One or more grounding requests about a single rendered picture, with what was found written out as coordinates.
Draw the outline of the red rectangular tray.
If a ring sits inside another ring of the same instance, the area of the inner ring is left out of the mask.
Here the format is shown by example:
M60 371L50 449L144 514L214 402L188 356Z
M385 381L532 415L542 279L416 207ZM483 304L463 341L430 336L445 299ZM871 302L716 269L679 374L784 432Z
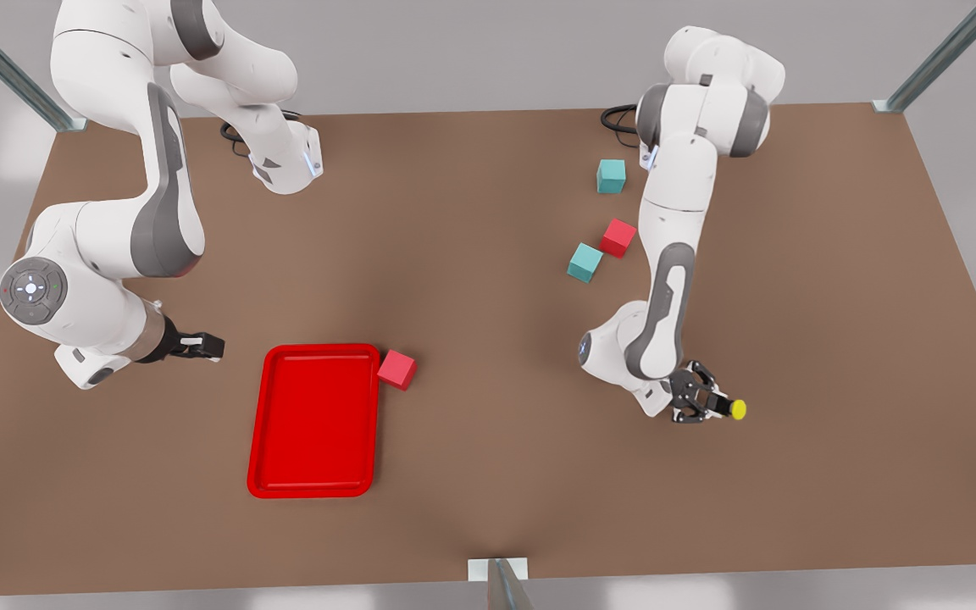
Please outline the red rectangular tray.
M279 345L261 370L247 489L260 499L361 496L374 479L373 345Z

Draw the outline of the red cube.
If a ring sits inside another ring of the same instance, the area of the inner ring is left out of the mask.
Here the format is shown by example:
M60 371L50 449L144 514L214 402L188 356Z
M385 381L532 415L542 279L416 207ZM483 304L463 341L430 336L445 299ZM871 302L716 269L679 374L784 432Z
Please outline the red cube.
M636 233L638 229L634 225L625 223L621 219L612 219L603 232L599 244L600 251L613 258L623 258Z
M377 378L400 391L406 391L415 374L417 374L417 370L418 363L413 357L396 350L390 350L382 358L382 363L377 369Z

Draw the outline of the silver frame post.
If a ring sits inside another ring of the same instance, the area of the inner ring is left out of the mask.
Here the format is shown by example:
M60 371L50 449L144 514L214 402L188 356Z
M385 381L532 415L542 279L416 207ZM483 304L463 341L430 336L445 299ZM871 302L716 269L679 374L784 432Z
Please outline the silver frame post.
M523 583L530 578L527 558L472 558L469 582L487 583L488 610L534 610Z
M902 114L976 42L976 5L886 99L873 100L876 114Z
M47 121L57 132L79 132L86 128L84 117L73 117L65 111L50 94L37 85L30 75L0 49L0 81L3 82L15 96L32 109L44 121Z

